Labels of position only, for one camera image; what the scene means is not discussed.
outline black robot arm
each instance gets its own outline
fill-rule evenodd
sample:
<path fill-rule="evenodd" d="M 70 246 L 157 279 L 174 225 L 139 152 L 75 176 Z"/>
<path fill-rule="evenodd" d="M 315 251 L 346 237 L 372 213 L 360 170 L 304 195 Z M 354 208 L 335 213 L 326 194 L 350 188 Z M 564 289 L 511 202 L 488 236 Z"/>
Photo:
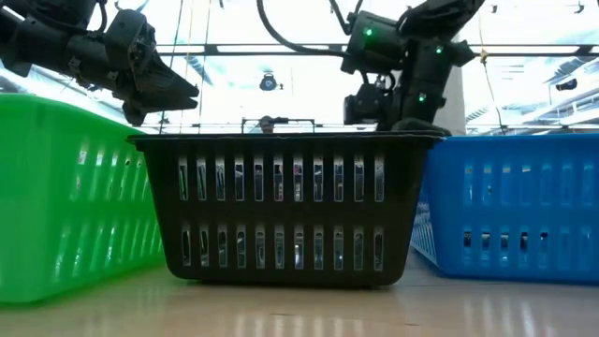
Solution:
<path fill-rule="evenodd" d="M 85 88 L 105 88 L 123 100 L 126 120 L 146 113 L 194 109 L 199 90 L 166 66 L 154 28 L 135 10 L 121 10 L 108 31 L 87 30 L 96 3 L 106 0 L 0 0 L 0 59 L 23 77 L 32 65 L 73 77 Z"/>
<path fill-rule="evenodd" d="M 428 0 L 408 9 L 395 22 L 369 12 L 350 13 L 349 57 L 342 71 L 391 75 L 399 85 L 381 88 L 365 82 L 344 102 L 344 122 L 376 122 L 377 129 L 431 128 L 446 102 L 443 92 L 453 66 L 470 62 L 466 41 L 453 42 L 484 0 Z"/>

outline ceiling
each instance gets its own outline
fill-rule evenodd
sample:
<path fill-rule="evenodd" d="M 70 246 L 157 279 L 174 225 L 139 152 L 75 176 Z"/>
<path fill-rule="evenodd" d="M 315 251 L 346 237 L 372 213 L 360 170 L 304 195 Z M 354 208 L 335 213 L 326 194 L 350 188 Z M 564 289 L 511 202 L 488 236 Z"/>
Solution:
<path fill-rule="evenodd" d="M 364 0 L 362 8 L 397 18 L 407 6 L 419 2 Z M 141 3 L 121 0 L 119 5 L 136 8 Z M 348 12 L 355 1 L 339 0 L 339 4 L 342 11 Z M 289 40 L 316 44 L 347 41 L 326 0 L 265 0 L 265 7 L 271 23 Z M 108 10 L 109 18 L 114 17 L 113 1 L 109 1 Z M 257 17 L 255 0 L 150 0 L 143 12 L 156 28 L 157 42 L 163 45 L 238 44 L 231 48 L 251 51 L 255 48 L 252 44 L 276 44 Z M 99 25 L 99 13 L 96 14 L 90 29 Z M 599 44 L 597 18 L 596 0 L 488 0 L 459 38 L 483 45 Z M 361 84 L 358 75 L 349 76 L 339 70 L 341 60 L 330 57 L 202 56 L 187 62 L 180 56 L 163 60 L 202 91 L 196 110 L 148 116 L 146 124 L 151 127 L 168 121 L 168 132 L 198 132 L 192 125 L 200 122 L 238 125 L 243 117 L 264 115 L 314 118 L 321 124 L 337 125 L 343 122 L 343 98 L 354 94 Z M 487 68 L 488 78 L 479 60 L 463 68 L 466 116 L 473 134 L 497 130 L 495 107 L 504 125 L 555 124 L 561 118 L 571 118 L 577 113 L 576 107 L 570 111 L 560 105 L 572 108 L 576 102 L 594 95 L 592 90 L 599 81 L 594 73 L 599 66 L 592 59 L 491 57 Z M 277 82 L 284 85 L 283 90 L 262 92 L 258 84 L 265 72 L 272 72 Z M 56 74 L 50 76 L 64 80 Z M 554 84 L 572 77 L 578 80 L 576 90 L 555 90 Z M 83 99 L 115 110 L 120 107 L 120 102 L 107 92 L 89 94 Z M 594 107 L 585 107 L 591 107 L 584 110 L 589 118 L 578 123 L 592 122 L 593 115 L 588 111 L 594 111 Z M 228 128 L 239 130 L 238 126 Z"/>

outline table surface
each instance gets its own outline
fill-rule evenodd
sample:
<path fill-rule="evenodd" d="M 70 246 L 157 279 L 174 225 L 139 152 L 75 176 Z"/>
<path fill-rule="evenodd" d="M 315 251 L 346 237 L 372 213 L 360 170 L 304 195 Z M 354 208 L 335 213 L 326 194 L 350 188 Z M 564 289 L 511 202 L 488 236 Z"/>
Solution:
<path fill-rule="evenodd" d="M 386 289 L 200 286 L 158 269 L 35 308 L 2 337 L 599 336 L 599 287 L 439 277 L 411 253 Z"/>

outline plastic basket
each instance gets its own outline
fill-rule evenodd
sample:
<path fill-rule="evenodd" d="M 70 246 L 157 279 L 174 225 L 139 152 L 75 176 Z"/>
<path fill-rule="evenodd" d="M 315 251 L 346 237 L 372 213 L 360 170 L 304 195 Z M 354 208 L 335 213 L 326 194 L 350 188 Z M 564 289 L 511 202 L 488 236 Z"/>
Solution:
<path fill-rule="evenodd" d="M 0 302 L 164 261 L 137 131 L 31 95 L 0 111 Z"/>
<path fill-rule="evenodd" d="M 597 134 L 444 141 L 411 244 L 453 276 L 599 281 L 598 146 Z"/>
<path fill-rule="evenodd" d="M 403 273 L 436 136 L 138 136 L 170 271 L 224 283 L 381 286 Z"/>

